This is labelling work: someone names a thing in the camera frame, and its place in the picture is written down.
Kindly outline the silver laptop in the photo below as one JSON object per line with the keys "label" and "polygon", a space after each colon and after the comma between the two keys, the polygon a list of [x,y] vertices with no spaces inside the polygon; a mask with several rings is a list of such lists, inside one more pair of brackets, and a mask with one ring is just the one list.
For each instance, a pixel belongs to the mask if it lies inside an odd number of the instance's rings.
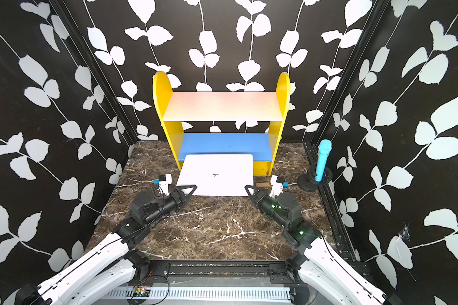
{"label": "silver laptop", "polygon": [[196,185],[195,196],[247,196],[253,184],[252,155],[188,155],[177,181]]}

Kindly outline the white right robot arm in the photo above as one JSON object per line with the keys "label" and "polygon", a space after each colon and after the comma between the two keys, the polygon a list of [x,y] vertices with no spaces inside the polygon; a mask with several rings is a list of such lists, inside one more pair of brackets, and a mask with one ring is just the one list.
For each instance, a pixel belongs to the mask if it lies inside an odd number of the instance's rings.
{"label": "white right robot arm", "polygon": [[296,253],[287,270],[298,282],[314,288],[332,304],[403,304],[395,294],[385,294],[348,264],[319,230],[302,217],[302,207],[292,193],[276,198],[270,191],[245,186],[248,197],[261,214],[282,227],[282,235]]}

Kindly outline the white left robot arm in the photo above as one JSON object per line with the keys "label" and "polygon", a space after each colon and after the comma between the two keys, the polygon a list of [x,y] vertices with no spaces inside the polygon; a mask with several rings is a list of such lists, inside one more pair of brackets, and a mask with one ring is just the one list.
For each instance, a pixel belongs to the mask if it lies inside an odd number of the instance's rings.
{"label": "white left robot arm", "polygon": [[93,304],[113,289],[135,278],[146,278],[150,260],[135,248],[157,222],[185,207],[196,185],[177,186],[159,198],[141,191],[130,212],[103,241],[68,268],[41,284],[21,288],[15,304]]}

